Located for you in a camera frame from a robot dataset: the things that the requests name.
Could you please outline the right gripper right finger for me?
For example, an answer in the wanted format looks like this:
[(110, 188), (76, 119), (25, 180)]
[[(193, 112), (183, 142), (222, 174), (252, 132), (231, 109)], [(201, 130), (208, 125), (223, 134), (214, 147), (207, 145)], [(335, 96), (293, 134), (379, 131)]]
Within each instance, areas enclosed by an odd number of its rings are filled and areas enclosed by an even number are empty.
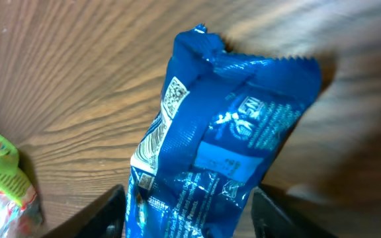
[(336, 238), (289, 206), (278, 188), (262, 184), (253, 190), (251, 218), (256, 238)]

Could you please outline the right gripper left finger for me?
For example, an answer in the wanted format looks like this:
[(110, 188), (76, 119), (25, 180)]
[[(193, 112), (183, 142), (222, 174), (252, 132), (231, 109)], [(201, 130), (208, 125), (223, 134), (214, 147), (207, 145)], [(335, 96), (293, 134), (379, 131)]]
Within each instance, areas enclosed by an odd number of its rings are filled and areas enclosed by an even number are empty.
[(121, 238), (125, 212), (126, 193), (117, 184), (43, 238)]

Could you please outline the blue cookie packet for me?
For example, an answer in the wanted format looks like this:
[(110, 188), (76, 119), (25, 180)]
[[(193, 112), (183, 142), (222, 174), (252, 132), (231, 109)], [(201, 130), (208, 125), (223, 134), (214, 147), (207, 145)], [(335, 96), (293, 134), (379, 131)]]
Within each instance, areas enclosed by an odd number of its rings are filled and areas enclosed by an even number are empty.
[(228, 52), (203, 24), (179, 33), (160, 110), (131, 156), (126, 236), (231, 237), (320, 88), (314, 58)]

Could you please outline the green gummy candy bag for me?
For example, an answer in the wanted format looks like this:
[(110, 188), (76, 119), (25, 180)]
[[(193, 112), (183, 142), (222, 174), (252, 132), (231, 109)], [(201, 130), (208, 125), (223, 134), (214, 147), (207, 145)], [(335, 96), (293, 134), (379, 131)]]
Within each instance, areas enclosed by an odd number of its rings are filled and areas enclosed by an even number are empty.
[(0, 238), (39, 237), (44, 228), (38, 193), (19, 162), (18, 149), (0, 135)]

